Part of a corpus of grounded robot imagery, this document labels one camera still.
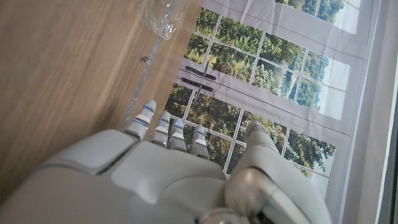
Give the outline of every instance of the wooden table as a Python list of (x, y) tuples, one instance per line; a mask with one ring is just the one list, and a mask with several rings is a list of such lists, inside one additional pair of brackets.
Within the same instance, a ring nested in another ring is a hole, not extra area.
[[(0, 1), (0, 202), (50, 156), (121, 127), (156, 38), (136, 2)], [(159, 117), (200, 7), (160, 43), (134, 113), (155, 99)]]

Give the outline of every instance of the white robotic hand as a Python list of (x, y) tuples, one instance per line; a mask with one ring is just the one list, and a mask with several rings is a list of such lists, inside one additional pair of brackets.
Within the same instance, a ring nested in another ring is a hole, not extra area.
[(197, 126), (163, 112), (144, 141), (151, 100), (123, 132), (90, 136), (42, 164), (0, 207), (0, 223), (331, 223), (312, 184), (280, 156), (261, 123), (227, 180)]

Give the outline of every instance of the clear plastic wrap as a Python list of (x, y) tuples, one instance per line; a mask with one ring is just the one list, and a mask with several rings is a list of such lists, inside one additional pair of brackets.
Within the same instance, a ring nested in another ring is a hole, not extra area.
[(182, 18), (188, 0), (148, 0), (136, 3), (141, 22), (156, 35), (169, 40)]

